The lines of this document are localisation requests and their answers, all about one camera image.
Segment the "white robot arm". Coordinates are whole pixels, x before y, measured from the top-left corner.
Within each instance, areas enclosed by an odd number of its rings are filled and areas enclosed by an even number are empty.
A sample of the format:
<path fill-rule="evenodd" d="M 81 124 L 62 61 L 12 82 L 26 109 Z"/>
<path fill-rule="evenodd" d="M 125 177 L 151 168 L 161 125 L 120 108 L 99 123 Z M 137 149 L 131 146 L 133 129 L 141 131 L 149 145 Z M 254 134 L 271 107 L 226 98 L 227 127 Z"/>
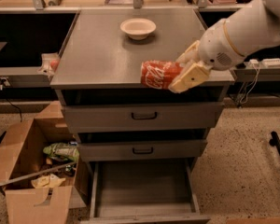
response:
<path fill-rule="evenodd" d="M 212 70 L 225 71 L 259 50 L 280 46 L 280 0 L 252 0 L 209 27 L 177 59 L 184 65 L 169 85 L 174 93 L 204 83 Z"/>

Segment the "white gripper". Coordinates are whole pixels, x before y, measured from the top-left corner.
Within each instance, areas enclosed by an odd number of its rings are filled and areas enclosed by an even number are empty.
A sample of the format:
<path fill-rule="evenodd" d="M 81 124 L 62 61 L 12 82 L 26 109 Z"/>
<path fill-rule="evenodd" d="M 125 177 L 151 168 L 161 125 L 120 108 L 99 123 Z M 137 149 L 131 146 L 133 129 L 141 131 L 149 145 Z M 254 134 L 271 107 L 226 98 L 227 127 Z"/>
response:
<path fill-rule="evenodd" d="M 178 63 L 187 64 L 170 83 L 171 92 L 181 93 L 204 83 L 209 78 L 212 67 L 214 70 L 228 70 L 245 59 L 234 50 L 227 31 L 227 21 L 221 19 L 209 27 L 200 41 L 193 42 L 176 59 Z"/>

